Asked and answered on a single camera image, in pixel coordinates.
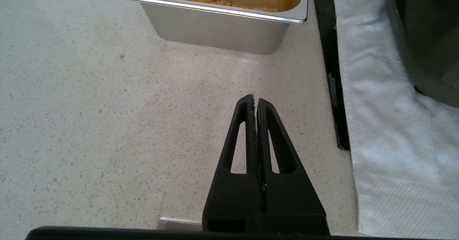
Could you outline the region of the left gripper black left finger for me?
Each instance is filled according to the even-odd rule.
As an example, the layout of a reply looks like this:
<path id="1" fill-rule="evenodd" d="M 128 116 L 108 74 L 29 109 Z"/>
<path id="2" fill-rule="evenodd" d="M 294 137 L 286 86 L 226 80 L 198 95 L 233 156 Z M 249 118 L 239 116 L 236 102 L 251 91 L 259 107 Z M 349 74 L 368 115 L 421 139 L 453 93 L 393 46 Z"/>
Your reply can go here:
<path id="1" fill-rule="evenodd" d="M 245 173 L 231 172 L 240 125 L 245 123 Z M 265 211 L 262 153 L 252 94 L 240 98 L 202 212 L 205 232 L 247 232 L 250 217 Z"/>

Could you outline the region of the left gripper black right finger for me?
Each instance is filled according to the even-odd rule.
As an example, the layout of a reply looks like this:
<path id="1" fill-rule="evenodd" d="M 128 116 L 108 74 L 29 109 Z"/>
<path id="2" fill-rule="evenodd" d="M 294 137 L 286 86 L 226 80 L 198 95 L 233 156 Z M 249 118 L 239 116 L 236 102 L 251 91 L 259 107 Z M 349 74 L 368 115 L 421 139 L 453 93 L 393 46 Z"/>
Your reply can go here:
<path id="1" fill-rule="evenodd" d="M 260 99 L 258 154 L 263 212 L 257 231 L 269 234 L 329 234 L 326 212 L 274 105 Z"/>

